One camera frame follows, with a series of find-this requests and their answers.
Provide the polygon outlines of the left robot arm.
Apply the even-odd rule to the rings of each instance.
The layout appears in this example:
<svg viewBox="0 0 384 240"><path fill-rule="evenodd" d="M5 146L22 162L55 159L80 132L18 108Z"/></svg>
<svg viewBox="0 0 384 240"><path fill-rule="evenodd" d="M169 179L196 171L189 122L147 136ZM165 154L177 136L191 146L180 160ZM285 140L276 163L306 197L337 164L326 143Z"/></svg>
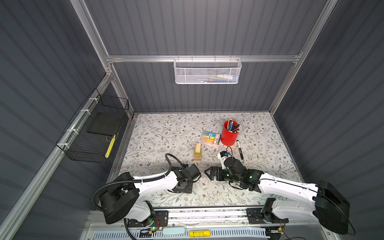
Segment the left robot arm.
<svg viewBox="0 0 384 240"><path fill-rule="evenodd" d="M132 177L129 172L119 175L92 196L94 207L103 212L107 224L114 224L124 218L149 225L155 217L155 210L144 198L159 192L191 194L193 184L201 177L198 167L171 167L168 171L147 177Z"/></svg>

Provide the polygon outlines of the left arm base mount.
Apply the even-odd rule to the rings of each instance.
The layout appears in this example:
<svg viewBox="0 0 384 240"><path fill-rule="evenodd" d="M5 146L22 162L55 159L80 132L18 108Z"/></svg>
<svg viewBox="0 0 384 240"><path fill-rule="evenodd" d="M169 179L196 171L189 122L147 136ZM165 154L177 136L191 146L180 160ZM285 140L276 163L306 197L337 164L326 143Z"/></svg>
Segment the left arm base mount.
<svg viewBox="0 0 384 240"><path fill-rule="evenodd" d="M149 228L149 227L166 227L168 225L169 211L155 211L143 222L128 219L128 227L130 228Z"/></svg>

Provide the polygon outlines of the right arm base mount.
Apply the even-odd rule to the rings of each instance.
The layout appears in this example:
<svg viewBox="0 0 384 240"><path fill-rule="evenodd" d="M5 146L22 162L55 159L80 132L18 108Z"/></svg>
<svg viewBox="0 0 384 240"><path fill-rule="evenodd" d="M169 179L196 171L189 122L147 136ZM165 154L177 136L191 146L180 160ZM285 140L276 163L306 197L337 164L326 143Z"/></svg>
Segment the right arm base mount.
<svg viewBox="0 0 384 240"><path fill-rule="evenodd" d="M246 215L249 224L287 224L289 219L279 219L273 213L263 212L262 208L247 208Z"/></svg>

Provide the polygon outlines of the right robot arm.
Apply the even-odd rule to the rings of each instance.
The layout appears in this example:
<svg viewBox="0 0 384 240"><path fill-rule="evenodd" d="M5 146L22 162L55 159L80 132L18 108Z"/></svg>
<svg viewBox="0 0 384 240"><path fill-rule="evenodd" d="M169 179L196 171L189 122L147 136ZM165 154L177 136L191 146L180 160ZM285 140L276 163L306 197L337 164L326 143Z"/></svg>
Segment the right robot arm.
<svg viewBox="0 0 384 240"><path fill-rule="evenodd" d="M230 153L218 154L219 167L205 170L213 181L228 182L238 190L272 194L261 209L248 209L250 224L260 221L286 224L294 219L313 221L339 235L347 235L352 226L349 220L350 203L329 182L298 183L272 176L266 172L247 169Z"/></svg>

